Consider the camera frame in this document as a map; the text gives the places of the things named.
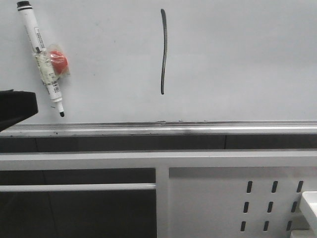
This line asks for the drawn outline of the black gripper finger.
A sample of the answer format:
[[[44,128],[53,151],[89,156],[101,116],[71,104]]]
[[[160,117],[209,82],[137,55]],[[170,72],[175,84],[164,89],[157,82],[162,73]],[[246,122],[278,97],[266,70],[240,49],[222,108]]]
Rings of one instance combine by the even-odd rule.
[[[38,113],[36,94],[27,91],[0,92],[0,130],[3,131]]]

